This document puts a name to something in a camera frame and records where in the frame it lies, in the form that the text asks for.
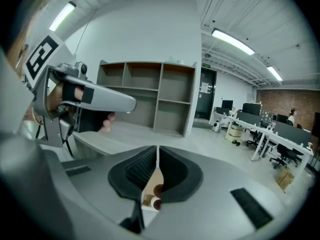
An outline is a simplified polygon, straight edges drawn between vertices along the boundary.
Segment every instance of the desk leg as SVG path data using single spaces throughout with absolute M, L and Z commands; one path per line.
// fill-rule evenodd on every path
M 226 135 L 225 135 L 225 137 L 224 137 L 225 139 L 228 138 L 228 135 L 229 135 L 230 129 L 231 129 L 231 125 L 232 125 L 232 120 L 230 119 L 229 126 L 228 126 L 228 130 L 226 131 Z
M 251 157 L 251 161 L 254 161 L 254 160 L 257 158 L 257 155 L 258 155 L 258 152 L 259 152 L 259 150 L 260 150 L 260 148 L 261 148 L 261 145 L 262 145 L 262 143 L 264 142 L 265 135 L 266 135 L 265 133 L 262 134 L 261 139 L 260 139 L 260 141 L 259 141 L 259 145 L 258 145 L 258 147 L 256 148 L 253 156 Z
M 310 158 L 310 154 L 304 154 L 303 155 L 301 164 L 297 168 L 298 170 L 297 170 L 296 174 L 294 175 L 293 181 L 284 190 L 285 193 L 289 193 L 290 190 L 292 188 L 294 188 L 294 185 L 297 184 L 298 179 L 301 177 L 302 173 L 304 172 L 305 167 L 308 164 L 309 158 Z
M 266 152 L 267 146 L 268 146 L 268 144 L 269 144 L 269 140 L 270 140 L 270 137 L 268 137 L 268 138 L 266 139 L 265 145 L 264 145 L 264 147 L 263 147 L 263 149 L 262 149 L 262 151 L 261 151 L 261 154 L 259 155 L 259 158 L 262 158 L 262 156 L 263 156 L 264 153 Z

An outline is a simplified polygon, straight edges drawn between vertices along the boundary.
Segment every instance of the hand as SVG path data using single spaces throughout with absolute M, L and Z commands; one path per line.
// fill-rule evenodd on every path
M 58 106 L 62 102 L 62 90 L 63 90 L 64 83 L 60 82 L 58 83 L 52 92 L 48 95 L 47 101 L 46 101 L 46 107 L 49 111 L 56 110 Z M 84 95 L 84 91 L 80 89 L 79 87 L 76 87 L 74 90 L 74 97 L 81 101 L 82 96 Z M 107 118 L 103 121 L 102 128 L 100 129 L 99 132 L 102 133 L 108 133 L 110 132 L 110 126 L 111 122 L 116 119 L 116 114 L 115 113 L 110 113 Z

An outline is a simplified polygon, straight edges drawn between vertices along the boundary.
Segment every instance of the white wall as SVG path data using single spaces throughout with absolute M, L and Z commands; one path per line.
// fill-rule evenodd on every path
M 84 29 L 83 25 L 66 39 L 72 53 L 76 52 Z M 100 60 L 164 62 L 172 56 L 188 66 L 197 62 L 187 128 L 190 132 L 198 100 L 201 47 L 196 0 L 125 0 L 95 13 L 82 36 L 76 58 L 88 65 L 87 77 L 94 83 Z
M 256 94 L 257 91 L 248 83 L 217 71 L 213 107 L 221 107 L 222 100 L 231 100 L 236 110 L 240 110 L 244 102 L 250 102 L 247 98 L 252 97 L 256 101 Z

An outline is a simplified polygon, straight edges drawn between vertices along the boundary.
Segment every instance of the gray shelf unit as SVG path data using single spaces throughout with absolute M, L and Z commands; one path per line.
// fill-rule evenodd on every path
M 150 127 L 156 133 L 185 136 L 195 85 L 195 67 L 161 62 L 100 62 L 97 84 L 133 96 L 131 113 L 116 120 Z

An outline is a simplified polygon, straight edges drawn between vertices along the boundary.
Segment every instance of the person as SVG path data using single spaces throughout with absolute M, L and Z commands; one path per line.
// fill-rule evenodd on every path
M 288 120 L 290 120 L 293 123 L 293 125 L 295 125 L 295 118 L 297 117 L 297 114 L 297 110 L 295 108 L 292 108 Z
M 35 21 L 39 17 L 41 11 L 46 7 L 49 0 L 23 0 L 17 8 L 17 11 L 24 13 L 26 17 L 22 18 L 11 18 L 13 14 L 7 19 L 8 22 L 14 22 L 15 27 L 11 29 L 6 29 L 10 33 L 7 38 L 1 38 L 1 46 L 5 53 L 8 64 L 11 66 L 12 70 L 17 73 L 20 78 L 22 75 L 22 67 L 18 71 L 16 68 L 21 54 L 25 51 L 25 41 L 27 39 L 28 33 L 34 26 Z M 62 102 L 64 84 L 61 82 L 55 86 L 52 92 L 47 96 L 47 109 L 48 111 L 56 110 L 59 104 Z M 77 100 L 82 99 L 83 90 L 79 87 L 75 88 L 74 97 Z M 115 120 L 115 113 L 110 113 L 107 118 L 103 121 L 100 131 L 108 133 L 110 131 L 111 122 Z M 33 104 L 27 109 L 24 121 L 36 121 L 38 124 L 43 123 L 41 116 L 38 116 L 33 110 Z

